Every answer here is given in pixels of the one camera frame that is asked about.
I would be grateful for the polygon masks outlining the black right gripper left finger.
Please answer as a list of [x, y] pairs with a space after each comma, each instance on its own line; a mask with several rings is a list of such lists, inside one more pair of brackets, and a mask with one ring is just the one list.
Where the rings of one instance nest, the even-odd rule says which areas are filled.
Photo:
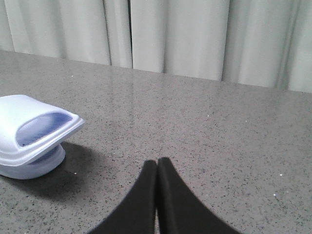
[[153, 234], [156, 214], [157, 165], [144, 162], [131, 190], [91, 234]]

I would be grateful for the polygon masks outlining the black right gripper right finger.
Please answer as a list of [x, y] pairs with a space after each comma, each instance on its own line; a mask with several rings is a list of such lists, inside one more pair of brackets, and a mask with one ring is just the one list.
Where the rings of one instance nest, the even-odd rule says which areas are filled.
[[162, 234], [238, 233], [204, 206], [167, 157], [158, 160], [157, 212]]

